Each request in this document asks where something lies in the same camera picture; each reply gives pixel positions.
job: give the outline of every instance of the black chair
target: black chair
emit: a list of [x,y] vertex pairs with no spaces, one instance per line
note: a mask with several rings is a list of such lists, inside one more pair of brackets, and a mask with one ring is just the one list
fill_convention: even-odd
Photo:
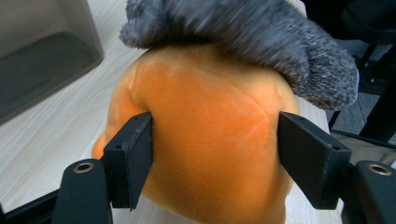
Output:
[[[357,59],[360,91],[381,95],[360,136],[388,142],[396,131],[396,1],[302,0],[307,16],[336,39],[359,39],[369,44]],[[373,66],[367,66],[377,45],[392,45]],[[332,129],[341,111],[329,121]]]

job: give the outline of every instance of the gray plastic bin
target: gray plastic bin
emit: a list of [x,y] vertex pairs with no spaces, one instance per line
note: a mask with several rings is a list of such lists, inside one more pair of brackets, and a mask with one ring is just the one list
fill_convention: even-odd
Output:
[[85,0],[0,0],[0,123],[102,60]]

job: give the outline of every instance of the gray carpet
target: gray carpet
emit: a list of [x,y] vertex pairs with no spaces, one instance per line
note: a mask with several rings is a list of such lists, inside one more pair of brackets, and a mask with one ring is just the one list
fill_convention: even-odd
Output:
[[[332,129],[359,134],[378,99],[378,95],[360,92],[357,102],[340,113]],[[332,117],[332,113],[332,111],[326,111],[328,120]],[[389,140],[389,143],[396,145],[396,134]]]

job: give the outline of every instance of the light wood surface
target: light wood surface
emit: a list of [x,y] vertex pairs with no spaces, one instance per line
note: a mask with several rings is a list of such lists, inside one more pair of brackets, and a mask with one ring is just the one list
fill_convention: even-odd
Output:
[[[143,51],[119,41],[125,2],[89,0],[105,58],[90,73],[0,126],[0,203],[8,212],[60,186],[64,169],[91,156],[123,71]],[[328,131],[325,112],[299,99],[301,113]],[[298,187],[287,199],[287,223],[341,223],[339,209],[317,211]],[[115,223],[191,223],[141,198],[138,208],[114,210]]]

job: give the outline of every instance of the orange plush toy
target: orange plush toy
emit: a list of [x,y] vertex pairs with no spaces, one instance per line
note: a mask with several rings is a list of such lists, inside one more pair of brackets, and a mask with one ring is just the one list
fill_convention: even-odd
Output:
[[132,116],[153,117],[153,164],[143,193],[203,223],[282,223],[291,179],[279,162],[280,111],[298,113],[285,79],[214,44],[151,49],[125,72],[111,100],[105,145]]
[[[328,76],[313,75],[320,70],[312,67],[318,65],[315,60],[305,67],[304,59],[297,59],[294,53],[285,55],[283,49],[290,41],[280,41],[276,46],[275,40],[269,38],[269,45],[257,46],[264,58],[250,60],[243,56],[246,49],[240,49],[241,42],[232,41],[240,40],[237,32],[247,28],[238,26],[237,20],[238,17],[247,20],[250,14],[253,19],[247,21],[256,21],[260,27],[260,20],[268,18],[254,17],[261,10],[249,11],[262,9],[265,1],[219,1],[223,12],[234,10],[233,16],[227,18],[208,12],[209,18],[202,22],[198,16],[186,16],[196,16],[196,11],[191,10],[195,8],[191,7],[194,2],[199,5],[197,10],[209,10],[216,9],[211,5],[218,1],[128,2],[129,21],[121,39],[131,47],[150,49],[126,70],[115,89],[106,130],[97,140],[92,156],[100,159],[105,145],[130,117],[149,111],[153,120],[153,164],[143,188],[149,199],[168,211],[201,223],[284,223],[285,199],[292,180],[277,154],[279,112],[298,113],[294,93],[302,93],[299,95],[322,108],[351,104],[357,89],[355,67],[350,64],[353,61],[343,51],[334,49],[331,40],[323,42],[327,36],[321,35],[319,57],[323,57],[321,50],[326,48],[345,56],[345,59],[329,59],[337,60],[336,65],[329,63],[329,70],[332,66],[337,66],[335,72],[346,70],[345,77],[338,78],[334,85]],[[272,2],[285,8],[286,18],[298,14],[283,1]],[[265,6],[271,8],[275,3]],[[166,20],[153,22],[156,13]],[[215,23],[210,16],[222,18],[223,23]],[[211,32],[208,26],[222,32]],[[288,28],[279,27],[274,35]],[[173,33],[163,34],[161,29]],[[243,37],[247,49],[251,40],[257,44],[257,36],[246,33]],[[312,80],[318,80],[320,87]],[[340,94],[332,93],[339,83],[347,88]],[[320,88],[326,92],[315,95]]]

